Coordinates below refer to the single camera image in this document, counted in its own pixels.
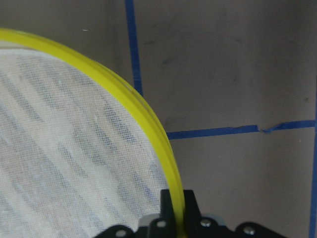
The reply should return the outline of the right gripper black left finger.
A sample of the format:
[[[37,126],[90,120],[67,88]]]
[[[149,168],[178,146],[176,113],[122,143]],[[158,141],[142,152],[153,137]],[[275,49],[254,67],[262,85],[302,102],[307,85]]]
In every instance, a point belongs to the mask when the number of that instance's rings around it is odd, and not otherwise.
[[[174,210],[169,189],[160,191],[160,217],[174,219]]]

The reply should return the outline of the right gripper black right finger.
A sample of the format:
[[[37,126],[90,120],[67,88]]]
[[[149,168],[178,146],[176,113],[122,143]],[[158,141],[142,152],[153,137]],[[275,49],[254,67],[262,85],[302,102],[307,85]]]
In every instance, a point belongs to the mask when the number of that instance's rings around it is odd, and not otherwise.
[[[193,190],[184,190],[185,220],[197,220],[201,217],[198,203]]]

